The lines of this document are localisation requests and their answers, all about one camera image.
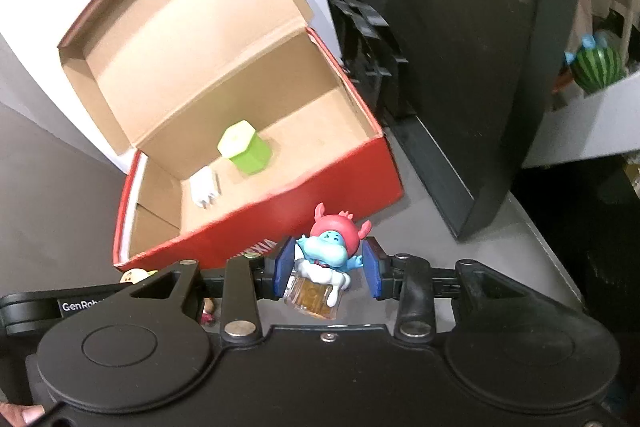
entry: red cardboard box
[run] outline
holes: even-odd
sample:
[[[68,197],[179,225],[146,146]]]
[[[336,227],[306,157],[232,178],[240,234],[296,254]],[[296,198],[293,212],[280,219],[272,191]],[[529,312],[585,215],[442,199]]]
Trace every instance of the red cardboard box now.
[[[308,233],[319,201],[359,219],[402,195],[379,124],[310,17],[305,0],[92,0],[74,22],[63,70],[111,146],[138,149],[117,268],[223,266]],[[273,151],[251,176],[217,150],[240,120]],[[221,196],[200,208],[188,180],[206,165]]]

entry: cardboard flap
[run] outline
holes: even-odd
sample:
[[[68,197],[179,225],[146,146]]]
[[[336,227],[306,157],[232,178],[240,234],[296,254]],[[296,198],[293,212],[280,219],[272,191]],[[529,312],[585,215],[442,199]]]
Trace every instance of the cardboard flap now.
[[[305,0],[92,0],[59,47],[82,103],[121,152],[304,32],[310,16]]]

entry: metal bolt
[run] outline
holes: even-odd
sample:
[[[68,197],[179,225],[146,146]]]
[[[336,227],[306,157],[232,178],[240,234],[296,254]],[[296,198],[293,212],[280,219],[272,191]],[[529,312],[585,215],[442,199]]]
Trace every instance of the metal bolt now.
[[[246,337],[255,331],[255,324],[249,321],[231,321],[226,324],[225,332],[232,337]]]
[[[324,333],[320,334],[320,340],[322,340],[323,342],[335,342],[337,338],[337,333],[330,333],[329,331],[325,331]]]
[[[431,325],[422,321],[409,321],[400,325],[400,333],[412,339],[422,339],[431,333]]]

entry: watermelon toy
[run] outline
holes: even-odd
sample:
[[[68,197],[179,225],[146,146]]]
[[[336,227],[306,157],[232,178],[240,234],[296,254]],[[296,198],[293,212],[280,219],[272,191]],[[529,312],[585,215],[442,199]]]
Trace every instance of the watermelon toy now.
[[[582,47],[575,56],[570,54],[566,56],[574,73],[575,83],[586,94],[592,94],[615,84],[625,74],[618,51],[596,45],[591,36],[582,38]]]

